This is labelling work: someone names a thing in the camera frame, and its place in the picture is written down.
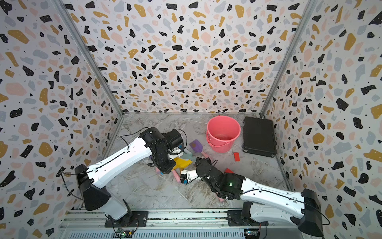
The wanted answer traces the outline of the yellow trowel blue handle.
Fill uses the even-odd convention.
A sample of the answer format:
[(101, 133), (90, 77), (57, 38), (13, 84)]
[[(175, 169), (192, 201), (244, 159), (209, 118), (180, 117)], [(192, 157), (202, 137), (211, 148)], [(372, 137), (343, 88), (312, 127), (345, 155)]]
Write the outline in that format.
[(176, 163), (176, 165), (173, 167), (173, 170), (176, 170), (176, 169), (182, 169), (183, 170), (193, 163), (189, 159), (182, 159), (179, 157), (174, 158), (173, 161)]

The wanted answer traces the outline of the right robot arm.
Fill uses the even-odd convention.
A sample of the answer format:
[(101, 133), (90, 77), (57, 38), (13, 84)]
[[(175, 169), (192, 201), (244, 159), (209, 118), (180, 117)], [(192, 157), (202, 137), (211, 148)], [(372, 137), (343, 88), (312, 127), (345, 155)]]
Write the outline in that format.
[(280, 190), (252, 181), (235, 173), (223, 173), (209, 158), (196, 159), (196, 174), (219, 198), (241, 200), (243, 205), (254, 203), (271, 206), (280, 213), (278, 217), (257, 210), (249, 210), (250, 219), (257, 223), (273, 219), (297, 226), (297, 229), (314, 237), (323, 237), (323, 215), (317, 194), (304, 189), (302, 192)]

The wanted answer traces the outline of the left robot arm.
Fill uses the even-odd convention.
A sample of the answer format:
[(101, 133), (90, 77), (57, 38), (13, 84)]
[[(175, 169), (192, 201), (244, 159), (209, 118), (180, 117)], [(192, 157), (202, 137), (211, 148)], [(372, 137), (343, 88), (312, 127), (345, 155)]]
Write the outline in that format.
[(155, 127), (145, 131), (126, 147), (108, 158), (75, 168), (75, 177), (87, 211), (100, 210), (113, 222), (130, 222), (132, 212), (125, 200), (118, 199), (107, 184), (138, 161), (151, 157), (155, 167), (169, 174), (176, 166), (174, 158), (183, 155), (185, 144), (177, 129), (161, 133)]

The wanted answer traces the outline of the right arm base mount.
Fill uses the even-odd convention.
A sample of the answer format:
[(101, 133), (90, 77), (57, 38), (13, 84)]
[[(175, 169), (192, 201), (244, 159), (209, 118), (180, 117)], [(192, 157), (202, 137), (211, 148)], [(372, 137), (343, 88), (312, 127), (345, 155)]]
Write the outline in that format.
[(246, 218), (241, 215), (241, 210), (228, 210), (227, 220), (230, 227), (259, 227), (268, 226), (268, 222), (255, 222), (251, 218)]

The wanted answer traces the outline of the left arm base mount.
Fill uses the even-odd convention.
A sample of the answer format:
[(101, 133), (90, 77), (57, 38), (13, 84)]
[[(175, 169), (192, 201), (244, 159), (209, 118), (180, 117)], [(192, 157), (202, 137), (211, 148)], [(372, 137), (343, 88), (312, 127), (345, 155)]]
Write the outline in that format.
[(111, 216), (107, 216), (107, 220), (104, 224), (105, 228), (140, 228), (146, 227), (148, 211), (132, 211), (128, 212), (121, 219), (115, 220)]

